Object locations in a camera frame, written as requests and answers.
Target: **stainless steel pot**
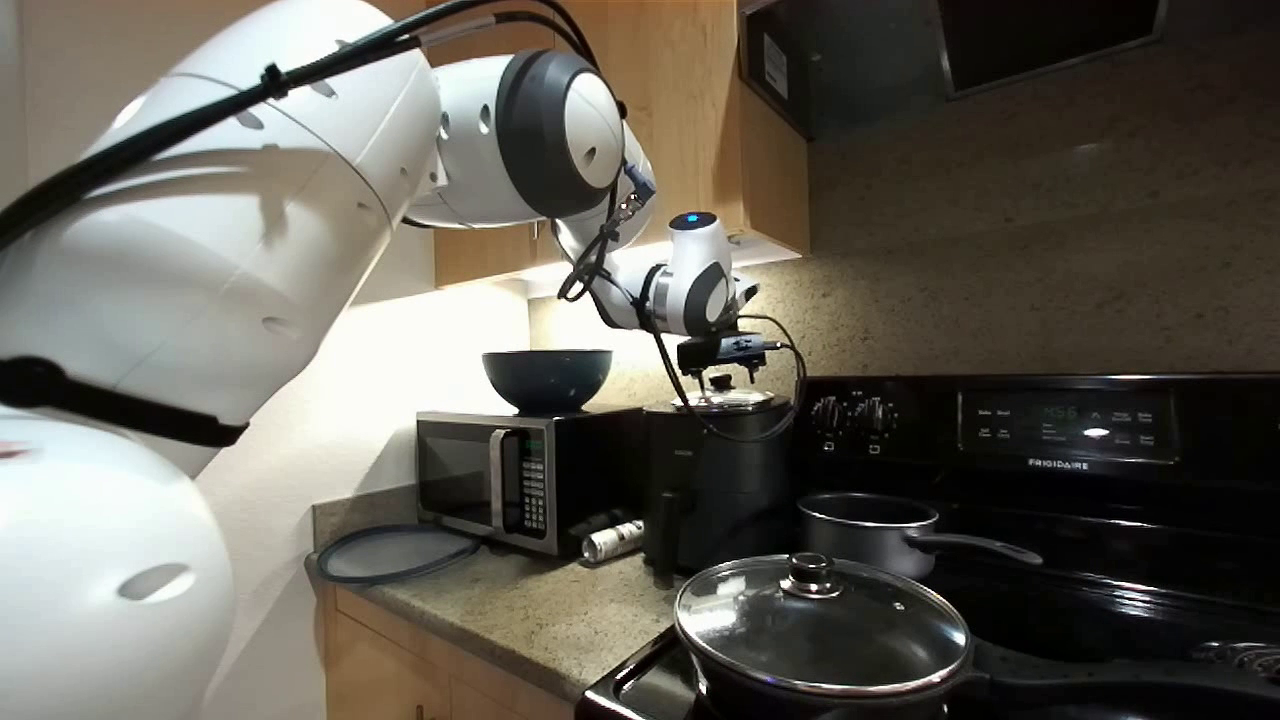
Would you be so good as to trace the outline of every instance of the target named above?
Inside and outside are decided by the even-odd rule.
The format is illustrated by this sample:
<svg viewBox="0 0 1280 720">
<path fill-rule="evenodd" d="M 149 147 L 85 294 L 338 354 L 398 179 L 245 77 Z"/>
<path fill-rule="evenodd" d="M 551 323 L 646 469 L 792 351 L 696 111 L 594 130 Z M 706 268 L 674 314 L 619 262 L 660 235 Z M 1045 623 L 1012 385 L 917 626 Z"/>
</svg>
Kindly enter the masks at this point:
<svg viewBox="0 0 1280 720">
<path fill-rule="evenodd" d="M 937 531 L 934 505 L 874 490 L 801 497 L 804 549 L 859 561 L 892 575 L 929 575 L 939 542 L 998 552 L 1021 564 L 1045 564 L 1040 552 L 991 537 Z"/>
<path fill-rule="evenodd" d="M 1165 714 L 1280 714 L 1280 689 L 1195 662 L 1057 662 L 983 644 L 934 586 L 822 552 L 746 554 L 689 575 L 675 633 L 720 714 L 934 720 L 952 695 L 1004 703 L 1139 699 Z"/>
</svg>

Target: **stove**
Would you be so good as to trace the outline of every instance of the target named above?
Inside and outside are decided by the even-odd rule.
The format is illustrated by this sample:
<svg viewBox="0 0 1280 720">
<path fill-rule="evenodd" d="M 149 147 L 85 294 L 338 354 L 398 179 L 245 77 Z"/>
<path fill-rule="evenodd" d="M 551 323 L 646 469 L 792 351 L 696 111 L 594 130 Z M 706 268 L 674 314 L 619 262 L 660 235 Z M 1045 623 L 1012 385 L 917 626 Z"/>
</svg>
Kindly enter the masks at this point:
<svg viewBox="0 0 1280 720">
<path fill-rule="evenodd" d="M 1045 554 L 943 549 L 922 575 L 998 677 L 943 714 L 1280 714 L 1280 374 L 812 374 L 797 408 L 797 497 L 926 498 Z M 670 626 L 580 714 L 717 710 Z"/>
</svg>

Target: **pot handle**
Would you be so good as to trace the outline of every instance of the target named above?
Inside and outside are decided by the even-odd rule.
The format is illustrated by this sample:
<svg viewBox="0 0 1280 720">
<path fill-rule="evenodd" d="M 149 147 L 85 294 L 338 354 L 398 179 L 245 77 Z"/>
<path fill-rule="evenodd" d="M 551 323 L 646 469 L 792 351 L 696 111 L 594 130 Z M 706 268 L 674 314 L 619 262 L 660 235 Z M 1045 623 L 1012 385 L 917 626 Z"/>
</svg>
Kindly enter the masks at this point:
<svg viewBox="0 0 1280 720">
<path fill-rule="evenodd" d="M 845 593 L 845 584 L 833 575 L 833 554 L 826 552 L 792 552 L 790 568 L 792 575 L 783 575 L 780 586 L 797 600 L 830 603 Z"/>
<path fill-rule="evenodd" d="M 1206 662 L 1157 662 L 1157 659 L 1108 659 L 1108 662 L 1059 662 L 1026 656 L 988 638 L 976 638 L 974 668 L 957 693 L 991 695 L 1004 703 L 1213 703 L 1237 706 L 1237 714 L 1277 714 L 1280 689 L 1232 668 Z"/>
<path fill-rule="evenodd" d="M 1021 561 L 1021 564 L 1045 564 L 1040 552 L 1032 549 L 1021 549 L 1021 542 L 1004 542 L 1004 540 L 991 540 L 991 537 L 965 537 L 965 531 L 929 531 L 929 528 L 909 528 L 903 531 L 913 542 L 952 542 L 952 549 L 979 549 L 979 552 L 998 552 L 998 554 L 1010 554 L 1010 561 Z"/>
</svg>

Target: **wooden cabinet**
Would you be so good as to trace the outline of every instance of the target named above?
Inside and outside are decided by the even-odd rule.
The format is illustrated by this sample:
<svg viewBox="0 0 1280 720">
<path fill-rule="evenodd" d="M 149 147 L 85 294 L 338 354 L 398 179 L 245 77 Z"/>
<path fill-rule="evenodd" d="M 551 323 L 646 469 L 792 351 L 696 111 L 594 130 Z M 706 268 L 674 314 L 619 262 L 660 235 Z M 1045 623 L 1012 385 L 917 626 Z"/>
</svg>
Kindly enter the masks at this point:
<svg viewBox="0 0 1280 720">
<path fill-rule="evenodd" d="M 365 600 L 322 586 L 329 720 L 567 720 L 573 699 Z"/>
<path fill-rule="evenodd" d="M 810 143 L 737 77 L 741 0 L 566 0 L 597 46 L 603 78 L 658 168 L 665 221 L 713 209 L 731 235 L 810 244 Z M 556 43 L 542 28 L 490 32 L 429 50 L 511 50 Z M 546 226 L 436 231 L 436 282 L 501 275 L 551 261 Z"/>
</svg>

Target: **microwave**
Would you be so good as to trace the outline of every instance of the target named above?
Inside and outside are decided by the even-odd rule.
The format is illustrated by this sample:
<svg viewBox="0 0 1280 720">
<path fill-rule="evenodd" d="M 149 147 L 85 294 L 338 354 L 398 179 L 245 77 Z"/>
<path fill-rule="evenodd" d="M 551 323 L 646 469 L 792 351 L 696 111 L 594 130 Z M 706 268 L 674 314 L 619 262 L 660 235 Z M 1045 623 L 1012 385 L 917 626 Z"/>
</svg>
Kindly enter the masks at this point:
<svg viewBox="0 0 1280 720">
<path fill-rule="evenodd" d="M 646 514 L 646 413 L 418 413 L 418 497 L 447 531 L 576 554 L 597 528 Z"/>
</svg>

